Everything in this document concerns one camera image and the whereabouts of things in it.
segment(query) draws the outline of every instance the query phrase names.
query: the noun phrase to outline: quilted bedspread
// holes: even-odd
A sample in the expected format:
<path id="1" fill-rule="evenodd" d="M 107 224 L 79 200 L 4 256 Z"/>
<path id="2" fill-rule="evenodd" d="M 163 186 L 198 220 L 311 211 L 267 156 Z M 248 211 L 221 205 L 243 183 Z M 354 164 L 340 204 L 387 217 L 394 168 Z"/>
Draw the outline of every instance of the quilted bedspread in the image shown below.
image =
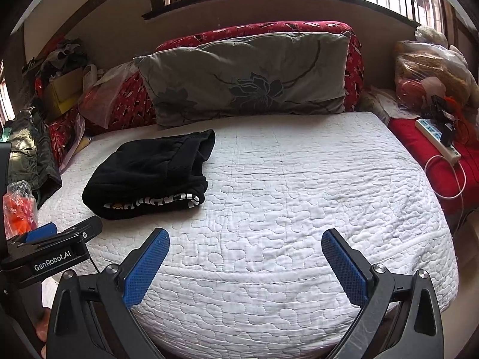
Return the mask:
<path id="1" fill-rule="evenodd" d="M 445 309 L 458 289 L 449 228 L 420 166 L 371 113 L 255 116 L 170 130 L 108 133 L 72 160 L 42 206 L 59 229 L 89 217 L 81 194 L 119 145 L 213 128 L 198 208 L 109 222 L 89 242 L 100 267 L 120 263 L 155 227 L 170 251 L 134 307 L 153 341 L 185 358 L 309 358 L 339 341 L 358 313 L 321 250 L 337 228 L 370 263 L 430 272 Z M 93 273 L 84 262 L 76 269 Z"/>

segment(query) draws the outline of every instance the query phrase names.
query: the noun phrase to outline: gray pillow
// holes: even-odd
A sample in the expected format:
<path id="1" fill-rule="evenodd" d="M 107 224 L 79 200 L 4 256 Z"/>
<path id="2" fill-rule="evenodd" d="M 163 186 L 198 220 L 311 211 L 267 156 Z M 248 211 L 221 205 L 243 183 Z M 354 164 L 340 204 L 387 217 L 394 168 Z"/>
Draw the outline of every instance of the gray pillow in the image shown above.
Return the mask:
<path id="1" fill-rule="evenodd" d="M 277 32 L 135 58 L 157 123 L 344 112 L 351 33 Z"/>

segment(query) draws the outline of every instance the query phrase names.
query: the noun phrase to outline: blue gripper pad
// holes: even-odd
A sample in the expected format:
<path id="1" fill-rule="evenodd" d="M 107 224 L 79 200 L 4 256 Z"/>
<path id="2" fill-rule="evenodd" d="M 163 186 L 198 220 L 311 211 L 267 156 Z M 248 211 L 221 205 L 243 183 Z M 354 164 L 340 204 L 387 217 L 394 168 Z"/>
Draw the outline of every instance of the blue gripper pad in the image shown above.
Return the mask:
<path id="1" fill-rule="evenodd" d="M 321 247 L 349 301 L 365 306 L 369 301 L 366 279 L 329 230 L 323 234 Z"/>
<path id="2" fill-rule="evenodd" d="M 151 241 L 148 248 L 144 250 L 143 254 L 139 256 L 137 263 L 125 278 L 123 302 L 126 308 L 130 309 L 133 305 L 143 301 L 143 297 L 165 260 L 168 251 L 169 235 L 168 232 L 162 229 Z"/>
<path id="3" fill-rule="evenodd" d="M 42 225 L 41 227 L 27 232 L 25 243 L 34 242 L 57 234 L 57 226 L 53 223 Z"/>

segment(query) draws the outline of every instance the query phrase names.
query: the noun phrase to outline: yellow graphic on garment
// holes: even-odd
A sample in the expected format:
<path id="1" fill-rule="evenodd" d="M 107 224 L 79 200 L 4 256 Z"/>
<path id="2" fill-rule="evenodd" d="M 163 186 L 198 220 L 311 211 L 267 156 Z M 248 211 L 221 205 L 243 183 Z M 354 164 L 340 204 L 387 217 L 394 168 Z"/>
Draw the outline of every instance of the yellow graphic on garment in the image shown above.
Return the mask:
<path id="1" fill-rule="evenodd" d="M 135 209 L 135 207 L 140 206 L 141 204 L 149 204 L 149 205 L 155 205 L 155 206 L 161 206 L 165 204 L 169 204 L 174 201 L 181 201 L 181 200 L 189 200 L 188 202 L 188 207 L 192 208 L 200 203 L 200 199 L 198 196 L 195 194 L 191 193 L 178 193 L 171 195 L 169 197 L 164 197 L 164 198 L 150 198 L 150 197 L 144 197 L 140 198 L 135 201 L 135 203 L 123 203 L 123 202 L 109 202 L 107 204 L 104 204 L 104 208 L 108 209 Z"/>

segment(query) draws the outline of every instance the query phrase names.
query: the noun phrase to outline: power strip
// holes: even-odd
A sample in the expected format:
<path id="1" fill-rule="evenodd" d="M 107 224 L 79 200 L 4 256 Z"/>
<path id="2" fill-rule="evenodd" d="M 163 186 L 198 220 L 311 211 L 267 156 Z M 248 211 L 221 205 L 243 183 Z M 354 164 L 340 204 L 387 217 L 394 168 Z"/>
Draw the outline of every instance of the power strip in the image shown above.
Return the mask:
<path id="1" fill-rule="evenodd" d="M 416 120 L 416 128 L 436 147 L 441 155 L 447 159 L 451 165 L 455 165 L 461 158 L 461 154 L 454 148 L 453 145 L 445 147 L 441 143 L 441 131 L 423 118 Z"/>

